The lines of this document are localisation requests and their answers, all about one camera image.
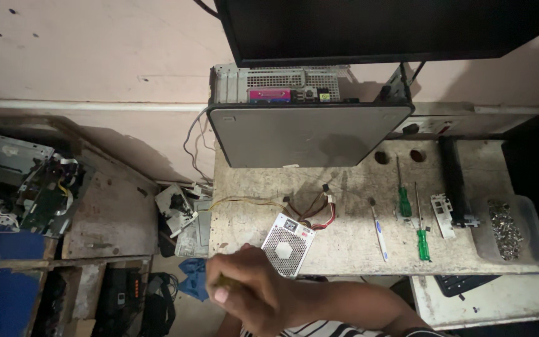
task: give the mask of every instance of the plastic container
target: plastic container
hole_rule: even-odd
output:
[[[506,261],[498,250],[488,200],[499,200],[510,206],[510,215],[523,236],[523,241],[519,243],[519,257],[516,259]],[[479,227],[471,228],[471,234],[477,254],[481,258],[497,264],[539,265],[539,220],[534,203],[528,197],[514,194],[488,195],[476,198],[470,203],[471,210],[480,220]]]

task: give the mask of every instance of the toothbrush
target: toothbrush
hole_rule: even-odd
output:
[[[370,198],[370,206],[371,206],[371,213],[374,216],[374,222],[376,223],[376,232],[378,233],[378,242],[380,242],[380,249],[382,252],[382,257],[384,258],[384,262],[388,262],[388,253],[386,252],[386,242],[384,241],[384,234],[381,232],[380,222],[378,221],[378,217],[376,216],[376,210],[374,209],[374,206],[376,205],[376,201],[373,198]]]

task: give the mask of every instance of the pink parallel port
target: pink parallel port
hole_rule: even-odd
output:
[[[290,99],[289,88],[276,89],[249,89],[249,98],[251,100],[267,100],[271,98]]]

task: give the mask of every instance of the blue panel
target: blue panel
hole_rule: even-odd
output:
[[[36,260],[43,257],[44,237],[20,230],[19,233],[0,234],[0,259]]]
[[[39,293],[41,272],[0,269],[0,337],[25,334]]]

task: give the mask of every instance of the keyboard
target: keyboard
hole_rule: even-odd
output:
[[[496,280],[500,276],[502,275],[437,275],[434,277],[442,294],[453,297]]]

